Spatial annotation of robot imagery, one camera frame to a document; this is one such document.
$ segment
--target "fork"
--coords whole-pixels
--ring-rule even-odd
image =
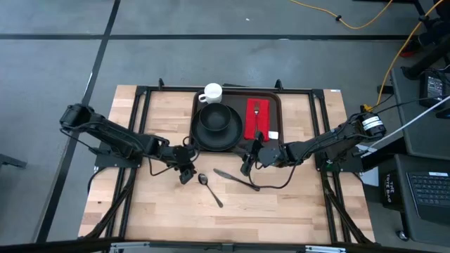
[[[253,110],[255,111],[255,138],[256,138],[256,133],[258,132],[259,101],[255,101],[255,105],[253,105]]]

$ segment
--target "butter knife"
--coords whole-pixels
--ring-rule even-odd
[[[225,179],[231,179],[231,180],[233,180],[233,181],[236,181],[236,182],[239,182],[239,183],[243,183],[243,184],[245,184],[246,186],[248,186],[248,187],[250,187],[251,189],[256,190],[256,191],[259,191],[259,190],[260,190],[257,186],[253,186],[253,185],[251,185],[251,184],[249,184],[249,183],[247,183],[247,182],[244,182],[244,181],[238,179],[237,177],[232,176],[232,175],[226,173],[225,171],[221,171],[220,169],[215,169],[215,168],[213,169],[213,171],[216,172],[217,175],[219,175],[219,176],[221,176],[221,177],[223,177],[223,178],[225,178]]]

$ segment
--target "white cup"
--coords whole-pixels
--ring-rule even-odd
[[[205,87],[205,94],[199,95],[198,100],[201,103],[220,103],[222,101],[222,87],[212,83]]]

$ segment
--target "silver spoon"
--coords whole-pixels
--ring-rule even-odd
[[[216,200],[219,207],[221,207],[221,208],[224,207],[224,204],[222,204],[222,202],[219,200],[219,198],[217,198],[217,196],[212,192],[211,188],[208,186],[208,177],[205,174],[200,173],[200,174],[198,174],[198,181],[200,182],[201,185],[208,187],[208,190],[210,190],[212,196]]]

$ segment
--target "wooden table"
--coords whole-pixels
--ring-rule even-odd
[[[135,90],[136,86],[117,87],[109,120],[128,126]],[[336,127],[347,118],[341,93],[336,90],[325,90],[324,93],[330,126]],[[152,92],[145,132],[167,138],[171,145],[181,144],[189,133],[194,94]],[[285,142],[313,138],[308,96],[279,96]],[[143,99],[137,114],[136,132],[142,107]],[[319,101],[316,107],[323,132]],[[241,164],[238,156],[225,154],[202,153],[195,161],[197,171],[208,176],[210,188],[224,203],[224,208],[219,208],[208,189],[200,185],[197,179],[183,186],[179,182],[179,172],[173,170],[152,177],[147,160],[143,160],[137,172],[126,239],[298,244],[330,242],[323,190],[314,158],[296,168],[290,184],[281,190],[261,189],[255,192],[212,171],[218,168],[247,180],[239,172]],[[161,162],[152,161],[152,165],[153,172],[165,168]],[[108,168],[93,180],[79,235],[90,232],[110,207],[117,172],[118,168]],[[281,185],[289,172],[290,168],[268,167],[252,170],[252,175],[256,184]],[[351,173],[341,174],[340,180],[349,215],[366,237],[374,240],[361,182]],[[334,212],[336,230],[342,241],[339,216]],[[118,234],[121,215],[120,209],[113,235]]]

